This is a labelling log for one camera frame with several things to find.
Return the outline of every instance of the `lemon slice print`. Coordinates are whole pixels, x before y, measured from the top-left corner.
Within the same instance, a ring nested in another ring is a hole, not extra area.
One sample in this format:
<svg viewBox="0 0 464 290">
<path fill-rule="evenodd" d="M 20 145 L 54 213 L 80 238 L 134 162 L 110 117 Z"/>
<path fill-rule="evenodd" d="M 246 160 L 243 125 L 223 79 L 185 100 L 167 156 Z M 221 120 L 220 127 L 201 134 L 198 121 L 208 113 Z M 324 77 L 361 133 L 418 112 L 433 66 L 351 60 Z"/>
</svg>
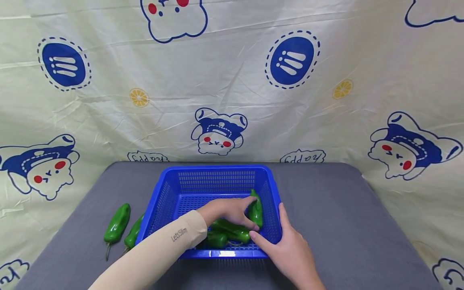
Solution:
<svg viewBox="0 0 464 290">
<path fill-rule="evenodd" d="M 131 89 L 129 93 L 130 99 L 134 103 L 135 106 L 139 108 L 143 108 L 148 105 L 150 99 L 148 98 L 148 94 L 141 89 Z"/>
<path fill-rule="evenodd" d="M 353 82 L 349 79 L 341 81 L 334 89 L 332 97 L 336 100 L 346 97 L 353 89 Z"/>
</svg>

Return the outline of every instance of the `green bell pepper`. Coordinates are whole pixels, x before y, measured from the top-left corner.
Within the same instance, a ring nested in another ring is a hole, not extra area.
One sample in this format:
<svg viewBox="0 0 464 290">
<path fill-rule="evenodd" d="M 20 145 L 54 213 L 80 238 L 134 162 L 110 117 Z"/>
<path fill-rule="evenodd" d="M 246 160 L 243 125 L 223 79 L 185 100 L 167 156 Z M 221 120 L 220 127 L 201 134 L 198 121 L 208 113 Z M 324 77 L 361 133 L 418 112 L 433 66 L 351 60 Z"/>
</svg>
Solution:
<svg viewBox="0 0 464 290">
<path fill-rule="evenodd" d="M 248 207 L 248 217 L 252 222 L 259 226 L 259 229 L 261 229 L 263 227 L 263 205 L 261 204 L 261 198 L 254 189 L 251 190 L 251 196 L 254 196 L 257 199 Z"/>
<path fill-rule="evenodd" d="M 226 234 L 229 239 L 234 241 L 239 241 L 244 244 L 250 241 L 249 229 L 244 226 L 235 225 L 226 219 L 215 220 L 211 225 L 211 229 Z"/>
<path fill-rule="evenodd" d="M 201 249 L 225 249 L 229 239 L 227 235 L 219 231 L 208 231 L 206 239 L 204 239 L 198 248 Z"/>
<path fill-rule="evenodd" d="M 106 260 L 108 261 L 108 255 L 110 254 L 110 247 L 121 240 L 122 234 L 129 223 L 130 218 L 130 205 L 128 203 L 123 204 L 116 213 L 108 225 L 108 228 L 103 237 L 104 241 L 108 245 L 106 248 Z"/>
<path fill-rule="evenodd" d="M 135 241 L 137 240 L 137 236 L 140 232 L 140 225 L 142 224 L 143 216 L 144 214 L 141 217 L 139 217 L 139 219 L 130 229 L 130 232 L 127 235 L 127 237 L 124 239 L 124 244 L 126 245 L 126 248 L 124 249 L 124 252 L 122 253 L 121 257 L 124 256 L 125 253 L 132 250 L 133 247 L 135 247 Z"/>
</svg>

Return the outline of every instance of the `cloth backdrop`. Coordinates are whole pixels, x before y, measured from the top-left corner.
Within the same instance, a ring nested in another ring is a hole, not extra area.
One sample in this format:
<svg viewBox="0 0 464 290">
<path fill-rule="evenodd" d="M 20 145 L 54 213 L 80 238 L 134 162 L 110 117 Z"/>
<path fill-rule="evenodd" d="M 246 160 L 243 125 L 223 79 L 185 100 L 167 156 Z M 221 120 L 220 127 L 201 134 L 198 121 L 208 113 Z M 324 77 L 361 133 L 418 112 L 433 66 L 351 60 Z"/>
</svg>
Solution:
<svg viewBox="0 0 464 290">
<path fill-rule="evenodd" d="M 2 290 L 116 161 L 351 164 L 464 288 L 462 1 L 3 0 L 0 20 Z"/>
</svg>

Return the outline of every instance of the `blue circle logo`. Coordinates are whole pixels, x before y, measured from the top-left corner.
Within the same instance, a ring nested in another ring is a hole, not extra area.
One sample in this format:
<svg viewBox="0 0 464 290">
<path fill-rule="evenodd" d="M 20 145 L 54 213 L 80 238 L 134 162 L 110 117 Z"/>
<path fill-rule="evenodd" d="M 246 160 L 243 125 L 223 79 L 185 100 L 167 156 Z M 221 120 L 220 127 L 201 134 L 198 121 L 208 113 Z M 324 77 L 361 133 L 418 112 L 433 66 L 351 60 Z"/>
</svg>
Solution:
<svg viewBox="0 0 464 290">
<path fill-rule="evenodd" d="M 269 83 L 282 89 L 304 84 L 314 71 L 309 69 L 317 64 L 315 58 L 320 53 L 317 38 L 309 31 L 298 30 L 281 36 L 274 44 L 265 66 Z"/>
<path fill-rule="evenodd" d="M 50 37 L 39 44 L 39 62 L 49 82 L 69 91 L 90 84 L 90 63 L 80 46 L 65 38 Z"/>
</svg>

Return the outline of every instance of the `beige arm sleeve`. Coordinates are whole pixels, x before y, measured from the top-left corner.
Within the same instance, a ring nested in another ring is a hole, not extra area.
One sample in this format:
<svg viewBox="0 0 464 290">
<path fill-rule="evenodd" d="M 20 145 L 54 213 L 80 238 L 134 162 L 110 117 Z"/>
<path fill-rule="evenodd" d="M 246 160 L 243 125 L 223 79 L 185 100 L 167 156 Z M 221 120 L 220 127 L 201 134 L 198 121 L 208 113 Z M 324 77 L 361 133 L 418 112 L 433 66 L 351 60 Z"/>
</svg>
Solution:
<svg viewBox="0 0 464 290">
<path fill-rule="evenodd" d="M 157 230 L 112 264 L 89 290 L 142 290 L 153 285 L 185 252 L 206 238 L 208 228 L 190 211 Z"/>
</svg>

